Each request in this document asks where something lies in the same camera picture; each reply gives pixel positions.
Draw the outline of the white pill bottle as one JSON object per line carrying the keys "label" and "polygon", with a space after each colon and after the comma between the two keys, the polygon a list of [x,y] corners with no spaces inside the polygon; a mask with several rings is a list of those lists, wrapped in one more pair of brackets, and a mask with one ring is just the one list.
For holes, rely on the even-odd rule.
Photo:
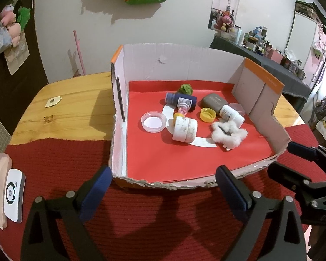
{"label": "white pill bottle", "polygon": [[245,118],[229,105],[223,105],[219,111],[219,116],[225,121],[233,121],[238,128],[245,122]]}

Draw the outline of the white jar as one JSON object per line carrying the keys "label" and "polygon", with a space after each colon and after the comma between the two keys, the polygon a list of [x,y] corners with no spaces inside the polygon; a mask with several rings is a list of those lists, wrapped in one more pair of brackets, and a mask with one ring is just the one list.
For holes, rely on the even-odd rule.
{"label": "white jar", "polygon": [[172,139],[182,143],[191,144],[197,135],[198,122],[195,119],[177,116],[175,119]]}

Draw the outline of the pink yellow toy figure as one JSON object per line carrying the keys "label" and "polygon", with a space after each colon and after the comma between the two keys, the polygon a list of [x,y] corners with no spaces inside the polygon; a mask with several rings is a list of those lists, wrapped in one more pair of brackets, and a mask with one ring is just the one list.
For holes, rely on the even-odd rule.
{"label": "pink yellow toy figure", "polygon": [[176,122],[176,119],[178,117],[184,118],[186,116],[187,112],[189,112],[189,110],[191,109],[191,104],[191,100],[179,98],[177,102],[177,112],[173,116],[173,123]]}

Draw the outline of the red knitted cloth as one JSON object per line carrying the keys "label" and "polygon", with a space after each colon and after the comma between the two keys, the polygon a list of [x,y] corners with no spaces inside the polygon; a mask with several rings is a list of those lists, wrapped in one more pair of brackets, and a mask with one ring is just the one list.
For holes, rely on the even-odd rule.
{"label": "red knitted cloth", "polygon": [[[109,160],[109,141],[37,140],[9,145],[26,175],[23,214],[37,196],[77,190]],[[107,260],[220,260],[241,229],[217,187],[125,189],[112,184],[86,230]]]}

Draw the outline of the small clear plastic box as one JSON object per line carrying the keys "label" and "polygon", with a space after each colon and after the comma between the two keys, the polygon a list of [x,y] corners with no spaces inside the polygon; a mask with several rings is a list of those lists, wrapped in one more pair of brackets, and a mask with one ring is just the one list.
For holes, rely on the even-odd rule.
{"label": "small clear plastic box", "polygon": [[244,110],[244,108],[242,107],[241,104],[239,104],[239,103],[229,103],[229,106],[232,109],[236,110],[236,112],[238,112],[241,116],[243,116],[243,117],[245,116],[246,112],[245,112],[245,110]]}

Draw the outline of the small wooden tag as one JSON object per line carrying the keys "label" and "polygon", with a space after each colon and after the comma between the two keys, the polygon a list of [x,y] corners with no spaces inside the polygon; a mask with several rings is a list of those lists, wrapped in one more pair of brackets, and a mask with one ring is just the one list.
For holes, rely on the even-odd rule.
{"label": "small wooden tag", "polygon": [[50,98],[50,99],[47,100],[47,102],[46,102],[46,104],[45,104],[45,107],[48,108],[48,107],[55,106],[55,105],[57,105],[61,100],[62,100],[62,97],[61,97],[61,96],[52,97],[52,98]]}

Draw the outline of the yellow bottle cap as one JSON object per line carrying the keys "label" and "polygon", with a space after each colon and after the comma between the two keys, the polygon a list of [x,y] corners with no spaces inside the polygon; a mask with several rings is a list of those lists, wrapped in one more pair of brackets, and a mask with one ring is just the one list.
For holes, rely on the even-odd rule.
{"label": "yellow bottle cap", "polygon": [[202,108],[200,111],[200,119],[205,123],[212,123],[216,116],[216,112],[208,107]]}

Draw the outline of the grey rounded case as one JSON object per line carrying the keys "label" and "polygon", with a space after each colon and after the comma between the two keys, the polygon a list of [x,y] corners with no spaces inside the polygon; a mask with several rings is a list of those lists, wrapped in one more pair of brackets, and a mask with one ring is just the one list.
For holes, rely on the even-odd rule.
{"label": "grey rounded case", "polygon": [[217,114],[227,104],[228,102],[216,93],[210,93],[203,97],[201,100],[202,108],[210,108],[214,110]]}

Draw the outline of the clear plastic lid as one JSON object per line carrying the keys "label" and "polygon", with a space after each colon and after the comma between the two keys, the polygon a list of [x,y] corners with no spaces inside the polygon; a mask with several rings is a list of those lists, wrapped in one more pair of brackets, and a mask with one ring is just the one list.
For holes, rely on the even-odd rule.
{"label": "clear plastic lid", "polygon": [[166,116],[158,111],[146,112],[141,117],[141,125],[148,133],[159,133],[166,126]]}

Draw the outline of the red paper liner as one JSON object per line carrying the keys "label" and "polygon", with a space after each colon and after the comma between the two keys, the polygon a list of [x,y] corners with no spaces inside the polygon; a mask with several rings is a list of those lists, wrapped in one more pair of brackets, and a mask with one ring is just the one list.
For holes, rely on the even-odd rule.
{"label": "red paper liner", "polygon": [[[212,176],[225,164],[231,170],[262,161],[275,154],[270,143],[256,129],[248,116],[242,128],[248,131],[241,144],[227,151],[211,138],[211,125],[200,119],[201,105],[186,117],[198,122],[195,140],[191,144],[174,141],[173,115],[177,109],[165,103],[166,93],[175,93],[183,81],[132,81],[129,83],[127,123],[128,177],[149,183],[170,183]],[[166,126],[159,133],[142,128],[141,117],[150,111],[162,112]]]}

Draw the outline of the dark blue bottle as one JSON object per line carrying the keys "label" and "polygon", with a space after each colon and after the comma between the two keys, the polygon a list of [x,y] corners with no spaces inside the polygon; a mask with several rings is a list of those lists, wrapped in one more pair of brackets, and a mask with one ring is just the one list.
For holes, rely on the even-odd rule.
{"label": "dark blue bottle", "polygon": [[195,107],[197,105],[197,97],[193,95],[188,94],[182,94],[182,93],[172,93],[168,92],[165,96],[165,103],[169,105],[173,105],[177,107],[181,103],[185,103],[189,106],[189,112],[192,112],[195,110]]}

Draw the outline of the white orange cardboard box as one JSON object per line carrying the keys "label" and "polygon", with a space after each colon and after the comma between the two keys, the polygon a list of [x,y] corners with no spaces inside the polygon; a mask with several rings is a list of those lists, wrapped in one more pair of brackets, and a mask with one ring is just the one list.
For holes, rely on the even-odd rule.
{"label": "white orange cardboard box", "polygon": [[111,77],[116,114],[109,164],[115,183],[121,187],[178,190],[216,185],[215,173],[170,183],[149,183],[128,177],[126,144],[129,83],[132,81],[183,81],[192,86],[198,99],[214,92],[228,102],[241,104],[245,117],[250,118],[275,154],[240,169],[229,168],[236,177],[264,169],[284,153],[290,142],[287,131],[274,116],[284,85],[248,58],[186,45],[129,44],[119,47],[113,56]]}

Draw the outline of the green fuzzy ball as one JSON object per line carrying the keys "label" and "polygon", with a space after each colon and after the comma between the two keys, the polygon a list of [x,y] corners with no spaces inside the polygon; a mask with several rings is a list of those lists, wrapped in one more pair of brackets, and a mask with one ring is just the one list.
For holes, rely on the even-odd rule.
{"label": "green fuzzy ball", "polygon": [[190,84],[182,84],[178,89],[177,93],[184,94],[184,95],[192,95],[193,88]]}

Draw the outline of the pink stick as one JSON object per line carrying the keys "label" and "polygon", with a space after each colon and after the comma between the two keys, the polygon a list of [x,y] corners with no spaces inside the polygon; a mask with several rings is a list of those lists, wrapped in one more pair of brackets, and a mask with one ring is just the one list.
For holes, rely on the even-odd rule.
{"label": "pink stick", "polygon": [[79,38],[77,36],[76,30],[73,30],[73,35],[74,35],[74,39],[75,39],[76,51],[78,53],[79,62],[80,62],[81,70],[82,70],[82,75],[86,75],[86,70],[85,70],[83,57],[82,57],[82,52],[81,52],[81,49],[80,49],[80,40],[79,40]]}

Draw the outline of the pink rabbit plush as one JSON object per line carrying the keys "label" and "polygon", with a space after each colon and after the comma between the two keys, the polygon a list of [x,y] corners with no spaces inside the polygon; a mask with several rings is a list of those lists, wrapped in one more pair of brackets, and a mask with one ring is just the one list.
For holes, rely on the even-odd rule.
{"label": "pink rabbit plush", "polygon": [[214,29],[217,31],[229,32],[233,25],[233,16],[229,10],[221,11],[214,24]]}

